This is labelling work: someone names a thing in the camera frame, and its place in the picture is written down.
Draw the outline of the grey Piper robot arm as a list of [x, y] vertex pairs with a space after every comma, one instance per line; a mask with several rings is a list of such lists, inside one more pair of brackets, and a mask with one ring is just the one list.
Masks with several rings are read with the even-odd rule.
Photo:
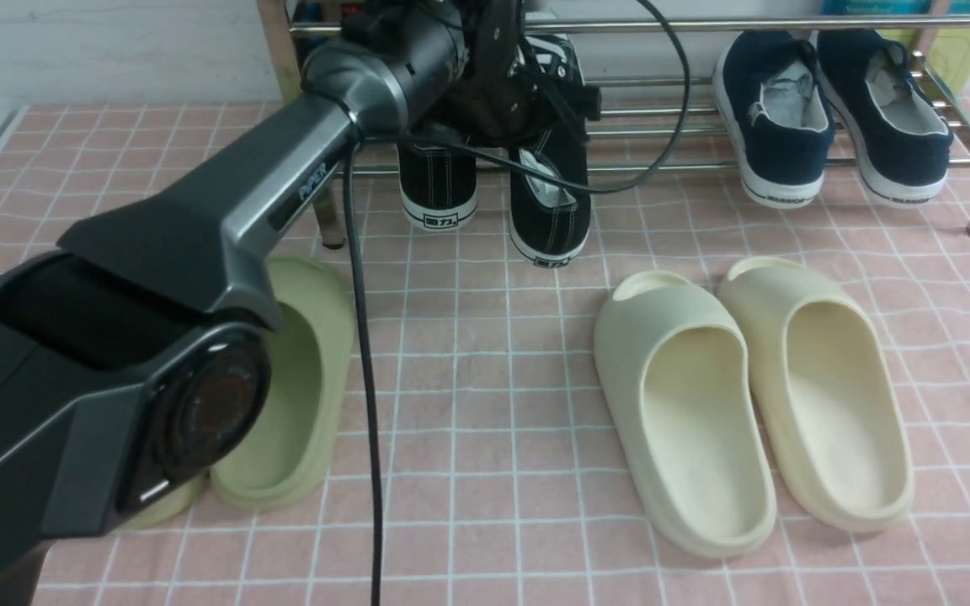
[[0, 275], [0, 605], [238, 446], [274, 382], [265, 266], [334, 170], [419, 120], [479, 146], [585, 133], [598, 88], [536, 61], [520, 1], [367, 1], [301, 93], [161, 192]]

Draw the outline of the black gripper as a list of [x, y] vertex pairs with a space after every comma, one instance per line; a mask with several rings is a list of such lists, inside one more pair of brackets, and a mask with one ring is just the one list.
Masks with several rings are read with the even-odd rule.
[[443, 126], [486, 148], [523, 146], [557, 127], [587, 141], [586, 124], [601, 118], [600, 89], [585, 82], [568, 35], [527, 31], [556, 19], [549, 3], [453, 4], [468, 61], [443, 97]]

